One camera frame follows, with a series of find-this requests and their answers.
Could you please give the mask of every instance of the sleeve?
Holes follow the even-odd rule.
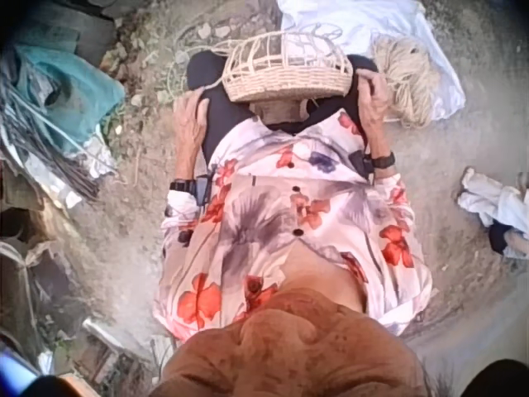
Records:
[[[415,213],[407,200],[401,175],[377,179],[374,187],[388,205],[396,223],[388,225],[379,234],[382,242],[380,249],[398,285],[394,295],[396,301],[386,303],[392,309],[379,321],[399,335],[428,305],[431,272],[424,263],[422,246],[415,235]]]
[[[181,277],[182,258],[185,257],[193,230],[198,224],[199,208],[196,199],[188,193],[170,190],[167,195],[165,220],[162,222],[164,242],[163,265],[159,288],[155,297],[154,316],[174,335],[189,337],[188,330],[176,328],[170,321],[171,287]]]

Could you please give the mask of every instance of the elderly person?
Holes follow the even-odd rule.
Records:
[[[157,393],[338,395],[366,382],[424,391],[417,358],[393,335],[427,306],[431,273],[384,136],[385,79],[370,60],[350,60],[344,98],[274,131],[221,85],[200,88],[219,78],[223,58],[191,59],[193,91],[174,105],[155,316],[182,341],[198,334]],[[193,175],[201,146],[204,206]]]

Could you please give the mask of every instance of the hand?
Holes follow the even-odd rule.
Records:
[[[209,99],[200,100],[204,88],[188,91],[173,105],[177,178],[191,179],[198,151],[206,136]]]
[[[381,132],[389,106],[386,78],[381,73],[367,69],[358,69],[356,74],[360,123],[367,135]]]

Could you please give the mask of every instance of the black pants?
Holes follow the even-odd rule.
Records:
[[[369,69],[377,71],[372,60],[360,55],[349,55],[347,57],[355,69]],[[197,89],[204,85],[215,83],[224,70],[225,58],[213,54],[211,51],[199,52],[194,55],[188,64],[188,86],[189,89]],[[209,98],[209,110],[207,112],[207,131],[203,143],[204,157],[207,164],[212,158],[213,152],[224,136],[237,124],[253,117],[255,114],[246,103],[233,103],[227,93],[219,84],[203,94],[203,98]],[[317,100],[315,105],[309,106],[307,111],[309,117],[304,122],[288,122],[274,126],[270,129],[280,129],[284,132],[297,134],[307,127],[313,126],[329,118],[340,108],[344,108],[349,117],[359,127],[364,136],[365,133],[360,125],[358,116],[358,81],[356,75],[353,78],[349,93],[345,97],[331,97]]]

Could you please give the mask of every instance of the black watch strap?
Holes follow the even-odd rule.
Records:
[[[376,159],[371,159],[371,164],[374,168],[378,168],[379,170],[385,170],[386,168],[395,165],[395,155],[393,154],[393,152],[391,152],[391,154],[386,157],[378,157]]]
[[[194,179],[175,179],[169,185],[169,190],[185,192],[194,196],[197,191],[197,182]]]

